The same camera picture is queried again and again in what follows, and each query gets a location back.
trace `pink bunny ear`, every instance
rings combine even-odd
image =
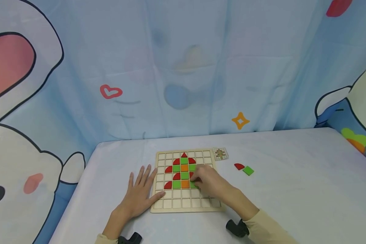
[[[16,33],[0,34],[0,97],[29,74],[35,56],[33,47],[23,36]]]

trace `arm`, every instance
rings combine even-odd
[[[165,192],[159,192],[148,198],[157,169],[154,169],[151,175],[149,173],[150,165],[148,165],[145,173],[144,166],[142,166],[134,185],[134,174],[130,173],[126,195],[121,204],[112,211],[103,233],[98,234],[95,244],[116,244],[126,223],[130,219],[141,215],[165,195]]]
[[[249,229],[256,244],[296,244],[296,240],[263,210],[259,210],[239,189],[233,187],[216,170],[198,165],[190,179],[195,185],[232,208]]]

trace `sleeve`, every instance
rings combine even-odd
[[[109,240],[109,239],[107,239],[106,236],[104,236],[102,234],[98,234],[98,237],[96,237],[96,242],[95,242],[95,244],[117,244],[117,243],[118,243],[118,239]]]
[[[244,221],[249,229],[249,238],[256,244],[298,244],[275,220],[263,210],[250,220]]]

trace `grid board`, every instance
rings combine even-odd
[[[150,207],[151,213],[225,211],[223,203],[209,197],[190,182],[196,165],[209,165],[216,169],[213,150],[157,152],[157,175],[153,181],[152,195],[163,190],[166,194]]]

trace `white tablecloth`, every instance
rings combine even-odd
[[[155,163],[158,151],[226,147],[219,173],[300,243],[366,243],[366,158],[329,128],[99,144],[50,244],[93,244],[126,193],[129,173]],[[250,166],[247,176],[235,163]],[[250,243],[225,229],[225,213],[150,213],[127,225],[142,244]]]

